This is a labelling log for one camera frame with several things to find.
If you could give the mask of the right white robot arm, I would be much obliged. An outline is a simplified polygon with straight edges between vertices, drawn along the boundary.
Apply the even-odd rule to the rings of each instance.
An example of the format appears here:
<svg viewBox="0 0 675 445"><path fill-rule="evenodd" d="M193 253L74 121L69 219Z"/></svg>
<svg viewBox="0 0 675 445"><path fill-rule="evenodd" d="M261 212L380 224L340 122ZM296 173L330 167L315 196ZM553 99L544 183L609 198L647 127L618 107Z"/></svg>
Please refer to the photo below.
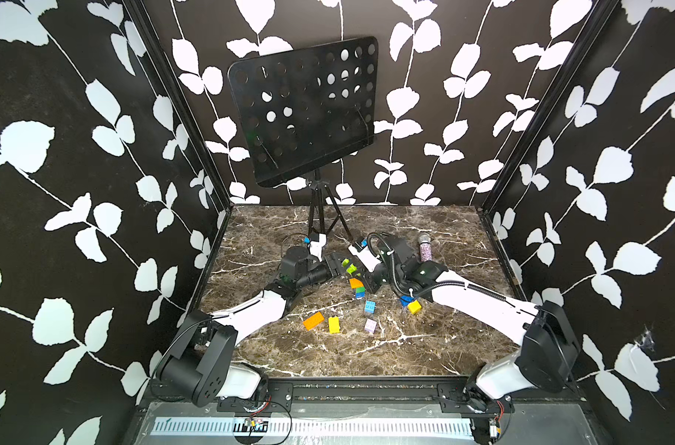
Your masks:
<svg viewBox="0 0 675 445"><path fill-rule="evenodd" d="M557 393L567 387L581 346L563 308L504 296L418 255L395 235L371 233L350 247L371 274L403 301L427 300L466 314L511 339L517 350L469 376L463 398L473 410L523 389Z"/></svg>

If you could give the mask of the lime green long lego brick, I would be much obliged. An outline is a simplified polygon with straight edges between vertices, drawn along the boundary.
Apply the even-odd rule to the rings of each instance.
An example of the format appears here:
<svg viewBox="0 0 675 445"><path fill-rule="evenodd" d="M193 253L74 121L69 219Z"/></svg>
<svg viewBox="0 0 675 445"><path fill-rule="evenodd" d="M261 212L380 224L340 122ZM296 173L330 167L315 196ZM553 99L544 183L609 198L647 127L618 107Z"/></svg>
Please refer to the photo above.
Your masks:
<svg viewBox="0 0 675 445"><path fill-rule="evenodd" d="M357 266L356 259L353 257L346 258L341 261L341 267L347 276L359 276L361 273L359 267Z"/></svg>

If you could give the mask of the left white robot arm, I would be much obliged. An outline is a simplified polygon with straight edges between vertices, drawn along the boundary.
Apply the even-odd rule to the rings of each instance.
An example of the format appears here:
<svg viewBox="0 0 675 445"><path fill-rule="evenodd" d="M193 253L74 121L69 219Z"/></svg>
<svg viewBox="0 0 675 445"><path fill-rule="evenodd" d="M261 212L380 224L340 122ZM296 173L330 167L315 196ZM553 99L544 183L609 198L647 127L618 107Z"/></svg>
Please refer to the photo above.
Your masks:
<svg viewBox="0 0 675 445"><path fill-rule="evenodd" d="M269 403L268 378L251 365L235 365L235 347L284 318L303 289L345 276L346 267L336 253L318 257L305 247L289 248L274 279L254 298L218 313L187 315L151 377L196 407L234 398L263 408Z"/></svg>

